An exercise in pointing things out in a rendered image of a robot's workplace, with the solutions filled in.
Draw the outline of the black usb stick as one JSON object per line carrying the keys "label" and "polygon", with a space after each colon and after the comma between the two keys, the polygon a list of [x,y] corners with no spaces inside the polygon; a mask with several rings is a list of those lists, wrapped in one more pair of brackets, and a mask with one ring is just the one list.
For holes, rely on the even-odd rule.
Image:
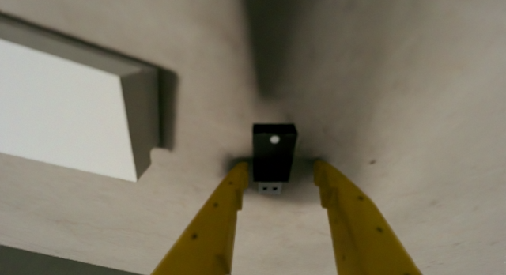
{"label": "black usb stick", "polygon": [[253,182],[259,194],[281,194],[288,183],[298,132],[294,123],[253,123]]}

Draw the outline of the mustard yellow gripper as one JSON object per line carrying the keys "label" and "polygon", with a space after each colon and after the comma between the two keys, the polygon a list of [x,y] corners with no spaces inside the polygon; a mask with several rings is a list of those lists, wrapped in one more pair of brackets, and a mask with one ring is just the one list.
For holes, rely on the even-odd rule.
{"label": "mustard yellow gripper", "polygon": [[[338,275],[423,275],[374,201],[337,168],[316,160],[314,185],[327,209]],[[150,275],[231,275],[244,188],[247,162],[224,177]]]}

